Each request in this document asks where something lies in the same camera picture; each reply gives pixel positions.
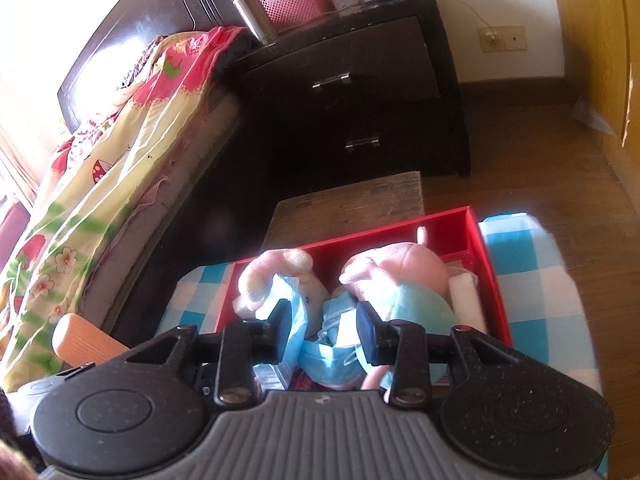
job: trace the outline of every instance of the blue and white checkered cloth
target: blue and white checkered cloth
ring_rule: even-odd
[[[514,347],[602,391],[591,335],[574,280],[553,236],[526,213],[480,222],[491,256]],[[230,264],[198,267],[178,282],[158,333],[179,324],[212,332]],[[607,470],[606,458],[599,472]]]

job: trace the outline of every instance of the red tray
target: red tray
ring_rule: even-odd
[[[465,269],[471,270],[478,276],[480,300],[489,334],[511,346],[513,341],[494,268],[482,240],[478,220],[470,206],[333,238],[301,248],[311,254],[314,260],[314,272],[331,291],[338,285],[342,266],[354,254],[397,242],[415,242],[418,226],[427,228],[429,248],[445,263],[462,261]],[[227,323],[236,319],[232,301],[239,295],[238,277],[252,260],[253,258],[249,258],[233,263],[234,267],[220,309],[216,332],[220,332]]]

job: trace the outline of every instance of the screw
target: screw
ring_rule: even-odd
[[[420,388],[403,388],[396,393],[396,401],[400,404],[415,406],[427,398],[427,394]]]
[[[251,397],[251,392],[243,387],[227,388],[220,395],[220,400],[226,404],[242,404]]]

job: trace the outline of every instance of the power outlet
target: power outlet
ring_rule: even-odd
[[[479,28],[478,40],[483,52],[527,49],[527,37],[521,25]]]

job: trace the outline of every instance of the headboard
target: headboard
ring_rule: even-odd
[[[99,111],[156,36],[242,24],[230,0],[120,0],[58,91],[66,126],[73,132]]]

